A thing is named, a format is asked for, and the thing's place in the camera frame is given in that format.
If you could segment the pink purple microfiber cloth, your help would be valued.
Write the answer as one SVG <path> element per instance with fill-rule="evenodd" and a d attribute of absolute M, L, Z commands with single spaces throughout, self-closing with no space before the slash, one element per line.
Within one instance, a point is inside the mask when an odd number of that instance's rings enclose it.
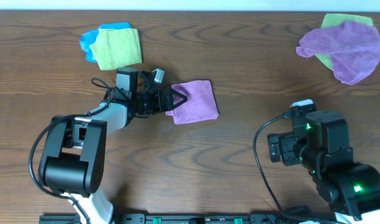
<path fill-rule="evenodd" d="M 187 83 L 173 84 L 171 88 L 187 96 L 187 102 L 172 111 L 174 124 L 189 124 L 217 119 L 219 112 L 209 80 L 195 80 Z"/>

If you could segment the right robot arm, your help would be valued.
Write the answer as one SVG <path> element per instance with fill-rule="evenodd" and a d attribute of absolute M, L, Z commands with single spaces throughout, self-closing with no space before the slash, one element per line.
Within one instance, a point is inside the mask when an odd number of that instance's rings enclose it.
<path fill-rule="evenodd" d="M 333 212 L 360 221 L 364 213 L 380 210 L 380 174 L 354 161 L 348 124 L 339 112 L 318 110 L 304 100 L 293 103 L 284 116 L 293 129 L 268 135 L 272 162 L 306 168 Z"/>

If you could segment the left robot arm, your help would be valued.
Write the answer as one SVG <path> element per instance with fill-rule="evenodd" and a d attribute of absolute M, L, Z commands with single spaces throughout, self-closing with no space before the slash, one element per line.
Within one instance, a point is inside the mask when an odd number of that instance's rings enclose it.
<path fill-rule="evenodd" d="M 29 172 L 35 185 L 53 197 L 71 202 L 78 223 L 112 223 L 113 204 L 100 184 L 105 164 L 106 140 L 133 118 L 172 111 L 186 95 L 161 89 L 164 71 L 116 71 L 115 86 L 99 78 L 91 82 L 106 90 L 100 104 L 84 114 L 54 116 L 39 134 L 29 155 Z"/>

